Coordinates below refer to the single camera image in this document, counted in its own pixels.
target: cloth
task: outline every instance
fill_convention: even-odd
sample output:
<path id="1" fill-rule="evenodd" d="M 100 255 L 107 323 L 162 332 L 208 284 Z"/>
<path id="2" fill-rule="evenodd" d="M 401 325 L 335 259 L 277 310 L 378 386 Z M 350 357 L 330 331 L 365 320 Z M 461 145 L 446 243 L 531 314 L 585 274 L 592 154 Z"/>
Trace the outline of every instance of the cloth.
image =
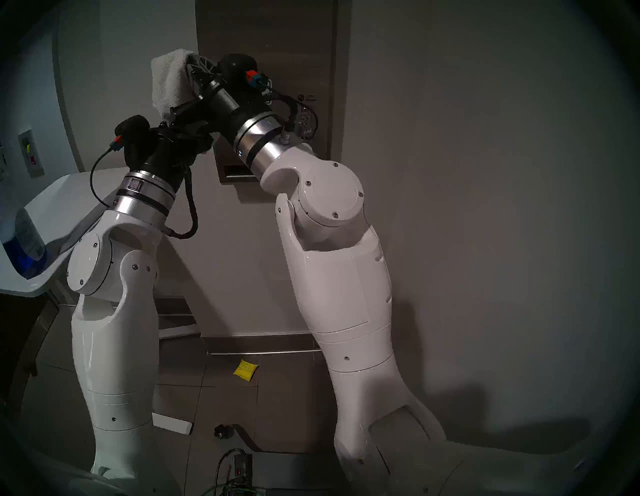
<path id="1" fill-rule="evenodd" d="M 186 72 L 187 57 L 192 53 L 178 49 L 151 61 L 151 99 L 163 120 L 169 119 L 171 107 L 193 100 Z"/>
<path id="2" fill-rule="evenodd" d="M 250 364 L 249 362 L 245 362 L 244 360 L 240 360 L 240 365 L 234 372 L 234 376 L 238 376 L 245 381 L 251 381 L 253 377 L 253 373 L 258 368 L 258 365 Z"/>

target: silver metal ring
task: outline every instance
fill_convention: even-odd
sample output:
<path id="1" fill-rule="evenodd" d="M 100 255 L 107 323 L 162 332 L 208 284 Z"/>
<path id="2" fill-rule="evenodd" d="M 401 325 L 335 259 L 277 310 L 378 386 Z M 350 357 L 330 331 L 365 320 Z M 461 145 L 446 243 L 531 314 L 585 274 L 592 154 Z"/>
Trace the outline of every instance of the silver metal ring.
<path id="1" fill-rule="evenodd" d="M 164 188 L 139 177 L 126 175 L 120 187 L 134 193 L 133 196 L 136 196 L 136 193 L 145 196 L 161 204 L 167 210 L 171 210 L 173 202 L 175 201 L 175 196 L 167 193 Z"/>
<path id="2" fill-rule="evenodd" d="M 234 139 L 234 152 L 237 152 L 238 143 L 240 142 L 240 139 L 244 136 L 244 134 L 247 132 L 247 130 L 251 126 L 253 126 L 256 122 L 264 119 L 265 117 L 268 117 L 269 115 L 277 115 L 277 114 L 273 111 L 262 112 L 261 114 L 258 114 L 255 117 L 251 117 L 248 121 L 246 121 L 242 125 L 242 127 L 240 128 L 240 130 L 238 130 L 238 133 L 236 134 L 236 138 Z"/>
<path id="3" fill-rule="evenodd" d="M 220 86 L 220 83 L 214 79 L 207 85 L 208 91 L 214 92 L 218 86 Z"/>
<path id="4" fill-rule="evenodd" d="M 112 210 L 135 217 L 142 222 L 161 228 L 166 217 L 151 205 L 130 196 L 116 196 Z"/>
<path id="5" fill-rule="evenodd" d="M 246 133 L 240 138 L 236 153 L 242 159 L 246 161 L 246 157 L 253 148 L 253 146 L 260 141 L 260 139 L 270 131 L 282 127 L 282 124 L 275 118 L 274 115 L 265 117 L 253 124 Z"/>
<path id="6" fill-rule="evenodd" d="M 160 178 L 159 176 L 157 176 L 155 174 L 151 174 L 150 172 L 147 172 L 146 170 L 139 170 L 137 172 L 129 172 L 127 174 L 127 176 L 139 177 L 140 179 L 143 179 L 145 181 L 152 182 L 156 186 L 159 186 L 160 188 L 165 190 L 167 193 L 169 193 L 173 198 L 175 198 L 175 193 L 173 191 L 173 188 L 172 188 L 171 184 L 169 184 L 164 179 Z"/>
<path id="7" fill-rule="evenodd" d="M 274 136 L 269 143 L 265 143 L 260 151 L 256 153 L 251 162 L 251 172 L 258 179 L 261 179 L 269 165 L 273 164 L 278 157 L 294 146 L 295 144 L 293 143 L 283 145 L 280 141 L 280 136 Z"/>

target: label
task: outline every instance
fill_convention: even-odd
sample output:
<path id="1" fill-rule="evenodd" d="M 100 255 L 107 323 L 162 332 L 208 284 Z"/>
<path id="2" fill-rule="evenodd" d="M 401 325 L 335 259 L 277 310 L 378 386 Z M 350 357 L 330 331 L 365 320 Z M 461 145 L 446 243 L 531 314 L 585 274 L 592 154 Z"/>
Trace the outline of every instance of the label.
<path id="1" fill-rule="evenodd" d="M 132 189 L 133 191 L 140 192 L 140 189 L 142 189 L 142 181 L 136 179 L 135 177 L 132 177 L 131 179 L 129 179 L 129 185 L 127 186 L 127 189 Z"/>
<path id="2" fill-rule="evenodd" d="M 314 93 L 307 93 L 306 95 L 298 93 L 298 102 L 315 102 L 316 100 L 317 98 Z"/>
<path id="3" fill-rule="evenodd" d="M 35 261 L 42 258 L 45 252 L 44 242 L 25 209 L 18 210 L 15 215 L 15 237 L 28 257 Z"/>

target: white block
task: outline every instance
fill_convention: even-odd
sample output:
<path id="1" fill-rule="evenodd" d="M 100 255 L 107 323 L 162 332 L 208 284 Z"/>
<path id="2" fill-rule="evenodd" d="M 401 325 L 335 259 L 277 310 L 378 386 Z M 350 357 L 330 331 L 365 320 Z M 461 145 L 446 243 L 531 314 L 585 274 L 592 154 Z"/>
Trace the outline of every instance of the white block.
<path id="1" fill-rule="evenodd" d="M 154 425 L 161 429 L 177 432 L 178 434 L 191 434 L 191 427 L 193 424 L 186 420 L 174 419 L 173 417 L 167 417 L 166 415 L 160 415 L 159 413 L 152 413 Z"/>
<path id="2" fill-rule="evenodd" d="M 167 329 L 160 329 L 158 331 L 158 337 L 160 339 L 167 339 L 170 337 L 178 336 L 190 336 L 193 334 L 200 334 L 198 326 L 196 324 L 190 324 L 188 326 L 168 327 Z"/>

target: light switch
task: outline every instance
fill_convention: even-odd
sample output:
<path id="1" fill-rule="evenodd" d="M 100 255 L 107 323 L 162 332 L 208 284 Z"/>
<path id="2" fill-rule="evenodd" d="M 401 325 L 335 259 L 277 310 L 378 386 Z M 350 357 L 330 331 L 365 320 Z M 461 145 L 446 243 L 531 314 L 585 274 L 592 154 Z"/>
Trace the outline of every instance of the light switch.
<path id="1" fill-rule="evenodd" d="M 20 150 L 22 151 L 24 163 L 27 166 L 29 175 L 31 177 L 39 177 L 41 175 L 44 175 L 44 169 L 42 168 L 42 164 L 40 163 L 40 158 L 38 157 L 38 153 L 36 151 L 36 145 L 33 142 L 31 129 L 28 129 L 27 131 L 24 131 L 18 135 L 18 143 L 20 145 Z"/>

